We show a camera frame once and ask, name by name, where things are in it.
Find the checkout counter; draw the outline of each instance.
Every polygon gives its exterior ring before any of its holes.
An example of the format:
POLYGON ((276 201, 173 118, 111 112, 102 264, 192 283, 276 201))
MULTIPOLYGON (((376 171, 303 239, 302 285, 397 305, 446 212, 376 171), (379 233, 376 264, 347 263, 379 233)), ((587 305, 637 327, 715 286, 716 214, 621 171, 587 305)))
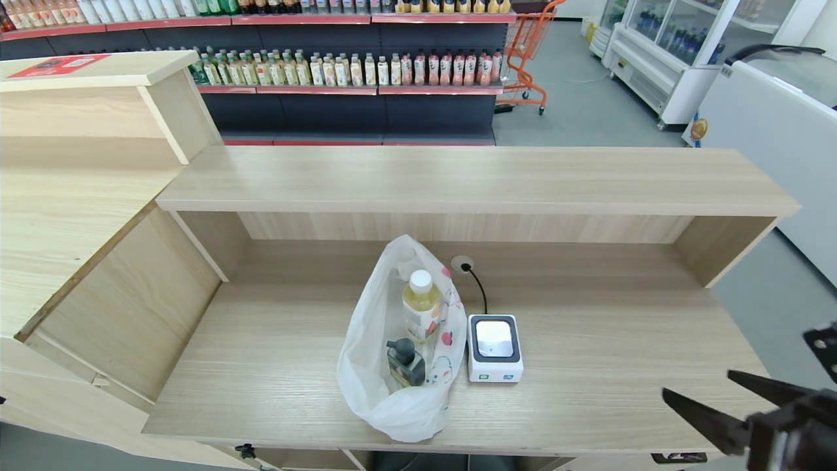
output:
POLYGON ((18 79, 42 60, 2 63, 3 421, 237 468, 371 470, 386 450, 641 471, 651 453, 717 455, 662 386, 739 417, 769 407, 726 380, 765 371, 707 288, 798 205, 737 152, 224 146, 197 59, 18 79), (404 233, 476 261, 526 357, 515 386, 460 374, 422 443, 355 417, 335 377, 404 233))

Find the floor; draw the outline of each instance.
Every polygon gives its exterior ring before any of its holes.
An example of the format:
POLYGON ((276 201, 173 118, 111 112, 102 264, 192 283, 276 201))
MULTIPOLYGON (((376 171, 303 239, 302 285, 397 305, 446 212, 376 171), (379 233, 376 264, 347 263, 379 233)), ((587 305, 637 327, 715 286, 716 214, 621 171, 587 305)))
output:
MULTIPOLYGON (((547 111, 520 106, 495 118, 501 146, 680 147, 676 130, 659 132, 647 106, 587 50, 578 23, 554 23, 531 71, 549 94, 547 111)), ((770 374, 813 388, 837 389, 802 342, 801 333, 829 322, 837 290, 824 282, 781 233, 774 231, 713 288, 770 374)), ((2 425, 0 469, 19 471, 211 471, 138 458, 113 448, 2 425)), ((720 458, 690 471, 743 471, 741 458, 720 458)))

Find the display fridge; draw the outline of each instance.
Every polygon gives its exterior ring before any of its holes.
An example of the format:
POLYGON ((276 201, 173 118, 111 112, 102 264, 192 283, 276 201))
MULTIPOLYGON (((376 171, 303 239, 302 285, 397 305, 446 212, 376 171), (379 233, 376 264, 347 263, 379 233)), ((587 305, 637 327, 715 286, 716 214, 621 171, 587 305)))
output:
POLYGON ((628 0, 608 0, 604 6, 602 18, 598 22, 596 32, 593 33, 593 40, 590 41, 590 51, 593 54, 604 57, 604 51, 608 49, 610 34, 614 31, 616 23, 622 21, 627 9, 628 0))
POLYGON ((688 124, 720 64, 753 44, 799 45, 827 0, 631 0, 602 63, 659 115, 688 124))

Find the shopping cart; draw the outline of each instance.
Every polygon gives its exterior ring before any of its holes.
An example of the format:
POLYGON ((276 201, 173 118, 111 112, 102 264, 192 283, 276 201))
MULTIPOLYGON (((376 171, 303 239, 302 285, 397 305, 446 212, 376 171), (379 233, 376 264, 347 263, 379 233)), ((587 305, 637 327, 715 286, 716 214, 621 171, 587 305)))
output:
POLYGON ((535 59, 535 53, 547 35, 547 29, 555 18, 555 10, 565 0, 553 0, 540 13, 519 13, 517 21, 509 27, 506 36, 506 74, 514 76, 503 87, 503 94, 513 93, 512 98, 498 98, 497 103, 540 105, 538 114, 547 109, 547 91, 535 85, 535 78, 526 72, 526 62, 535 59), (531 91, 541 95, 540 100, 530 99, 531 91))

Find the plastic bag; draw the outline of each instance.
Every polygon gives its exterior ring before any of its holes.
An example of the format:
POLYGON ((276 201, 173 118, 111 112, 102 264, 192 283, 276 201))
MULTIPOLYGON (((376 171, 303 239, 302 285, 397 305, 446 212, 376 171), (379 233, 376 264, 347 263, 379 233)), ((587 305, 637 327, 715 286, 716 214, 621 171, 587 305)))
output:
POLYGON ((387 244, 357 301, 337 361, 337 383, 349 408, 399 442, 418 442, 440 432, 448 423, 448 393, 465 356, 467 328, 450 271, 409 235, 387 244), (402 290, 420 269, 430 272, 442 292, 439 328, 428 342, 416 344, 427 365, 424 385, 398 389, 385 344, 407 336, 402 290))

